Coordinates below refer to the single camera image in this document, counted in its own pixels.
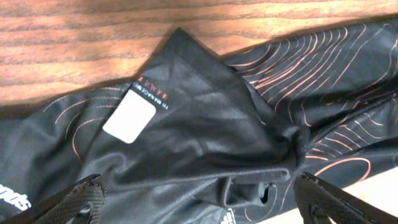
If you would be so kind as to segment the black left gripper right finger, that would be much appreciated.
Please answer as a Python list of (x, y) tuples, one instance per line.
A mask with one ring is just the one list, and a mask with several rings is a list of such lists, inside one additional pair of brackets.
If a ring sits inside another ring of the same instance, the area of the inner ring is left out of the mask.
[(304, 224), (397, 224), (397, 217), (308, 172), (295, 179), (294, 197)]

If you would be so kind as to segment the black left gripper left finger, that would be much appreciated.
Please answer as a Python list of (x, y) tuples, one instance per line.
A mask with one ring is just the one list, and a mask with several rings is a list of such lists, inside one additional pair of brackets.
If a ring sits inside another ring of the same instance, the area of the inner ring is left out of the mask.
[(106, 186), (92, 174), (1, 224), (99, 224)]

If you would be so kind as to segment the black printed cycling jersey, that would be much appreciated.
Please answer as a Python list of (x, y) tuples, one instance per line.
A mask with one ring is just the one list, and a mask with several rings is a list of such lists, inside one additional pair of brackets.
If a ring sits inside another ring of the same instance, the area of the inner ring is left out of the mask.
[(92, 174), (100, 223), (258, 223), (295, 178), (397, 167), (397, 19), (219, 60), (176, 29), (139, 76), (1, 120), (1, 221)]

